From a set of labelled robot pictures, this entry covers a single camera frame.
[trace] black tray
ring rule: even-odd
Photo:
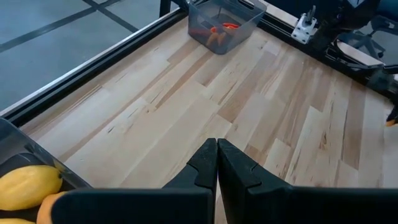
[[[35,141],[10,122],[0,118],[0,177],[16,168],[29,165],[56,167],[63,178],[60,191],[91,188],[87,182],[51,156]],[[38,210],[39,206],[12,212],[0,210],[0,218],[23,218],[36,222]]]

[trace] metal frame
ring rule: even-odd
[[[170,12],[172,7],[172,0],[160,0],[159,17],[162,17]]]
[[[174,0],[180,7],[184,7],[185,0]],[[171,0],[161,0],[160,14],[165,14],[170,11],[169,5]],[[66,97],[71,92],[75,91],[85,83],[105,71],[107,68],[120,61],[125,56],[131,54],[139,47],[152,40],[163,31],[173,26],[178,21],[181,21],[187,16],[183,9],[177,9],[166,16],[161,17],[159,20],[148,25],[146,28],[136,32],[126,41],[113,47],[111,50],[105,52],[103,55],[96,57],[93,61],[84,64],[77,71],[72,72],[59,82],[49,86],[44,91],[33,96],[32,98],[15,106],[13,109],[1,114],[3,118],[8,119],[16,126],[22,126],[37,115],[50,108],[52,105]],[[303,45],[300,42],[292,39],[290,34],[294,27],[279,18],[266,13],[260,21],[258,27],[276,37],[290,44],[291,46],[301,50],[307,55],[317,59],[318,61],[330,66],[331,68],[344,73],[353,80],[366,85],[370,76],[381,67],[380,65],[365,65],[347,55],[343,55],[338,48],[330,48],[327,53],[317,52],[308,45]],[[392,71],[398,69],[395,67],[389,68]],[[395,83],[391,90],[379,90],[380,94],[389,99],[393,99],[395,90],[397,90]]]

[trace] red object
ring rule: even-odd
[[[239,28],[238,25],[230,23],[230,22],[223,23],[223,27],[226,27],[226,28],[229,28],[229,29],[237,29],[237,28]]]

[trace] wooden table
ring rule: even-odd
[[[228,139],[291,184],[397,187],[389,109],[260,29],[215,55],[184,19],[22,130],[94,187],[161,187],[207,138]],[[216,207],[224,223],[221,197]]]

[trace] orange object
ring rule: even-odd
[[[230,22],[224,22],[223,27],[229,28],[229,29],[237,29],[237,28],[239,28],[239,25],[236,25],[236,24],[233,24]]]
[[[57,194],[52,194],[47,196],[40,206],[39,212],[37,213],[36,224],[52,224],[51,220],[51,209],[54,203],[64,195],[66,192],[59,192]]]
[[[391,127],[391,126],[393,126],[395,123],[396,123],[396,121],[395,121],[394,119],[392,119],[392,120],[390,120],[390,121],[387,121],[387,122],[386,122],[386,127]]]
[[[233,34],[233,32],[229,31],[229,30],[234,30],[234,29],[239,28],[238,25],[232,24],[232,23],[229,23],[229,22],[223,23],[223,27],[227,29],[226,32],[229,33],[229,34]],[[217,40],[217,44],[220,46],[223,43],[224,39],[225,39],[226,32],[222,32],[222,33],[219,34],[219,33],[217,33],[217,28],[216,27],[210,28],[210,31],[211,31],[211,35],[209,36],[209,39],[207,39],[206,46],[209,47],[215,40]]]

